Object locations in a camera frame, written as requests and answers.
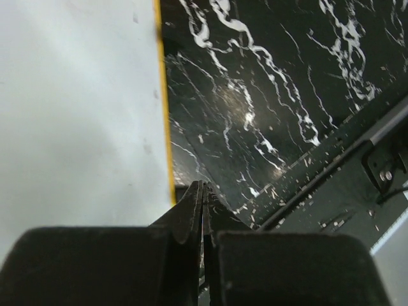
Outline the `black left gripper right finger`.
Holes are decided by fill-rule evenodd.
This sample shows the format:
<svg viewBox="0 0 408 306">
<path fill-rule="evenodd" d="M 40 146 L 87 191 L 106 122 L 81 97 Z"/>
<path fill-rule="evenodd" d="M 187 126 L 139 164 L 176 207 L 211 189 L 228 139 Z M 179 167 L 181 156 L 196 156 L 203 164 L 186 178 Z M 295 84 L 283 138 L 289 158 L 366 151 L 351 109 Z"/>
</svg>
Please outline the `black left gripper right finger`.
<svg viewBox="0 0 408 306">
<path fill-rule="evenodd" d="M 211 305 L 389 305 L 366 247 L 347 235 L 251 230 L 203 189 Z"/>
</svg>

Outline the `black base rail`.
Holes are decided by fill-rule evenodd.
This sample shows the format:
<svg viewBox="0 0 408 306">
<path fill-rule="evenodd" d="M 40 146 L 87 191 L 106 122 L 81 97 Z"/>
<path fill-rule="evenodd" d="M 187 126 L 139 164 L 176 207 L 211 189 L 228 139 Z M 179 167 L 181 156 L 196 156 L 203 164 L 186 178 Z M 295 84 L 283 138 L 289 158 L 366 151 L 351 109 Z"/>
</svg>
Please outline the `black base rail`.
<svg viewBox="0 0 408 306">
<path fill-rule="evenodd" d="M 407 222 L 407 98 L 274 213 L 233 213 L 258 231 L 350 235 L 375 254 Z"/>
</svg>

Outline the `white board yellow frame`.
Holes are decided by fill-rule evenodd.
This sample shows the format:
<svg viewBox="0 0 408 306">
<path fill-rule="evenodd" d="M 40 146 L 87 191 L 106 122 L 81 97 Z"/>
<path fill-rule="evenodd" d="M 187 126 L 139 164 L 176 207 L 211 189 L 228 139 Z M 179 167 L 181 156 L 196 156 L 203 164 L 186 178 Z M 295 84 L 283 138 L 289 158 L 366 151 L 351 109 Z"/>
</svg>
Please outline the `white board yellow frame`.
<svg viewBox="0 0 408 306">
<path fill-rule="evenodd" d="M 1 255 L 174 204 L 158 1 L 1 2 Z"/>
</svg>

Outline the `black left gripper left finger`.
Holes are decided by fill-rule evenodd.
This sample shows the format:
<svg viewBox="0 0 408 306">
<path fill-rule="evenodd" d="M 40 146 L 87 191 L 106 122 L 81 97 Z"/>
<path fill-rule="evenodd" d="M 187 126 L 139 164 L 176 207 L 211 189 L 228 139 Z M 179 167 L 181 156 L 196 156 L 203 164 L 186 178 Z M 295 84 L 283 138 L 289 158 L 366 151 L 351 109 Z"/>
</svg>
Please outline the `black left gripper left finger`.
<svg viewBox="0 0 408 306">
<path fill-rule="evenodd" d="M 39 227 L 1 269 L 2 305 L 196 305 L 202 181 L 147 227 Z"/>
</svg>

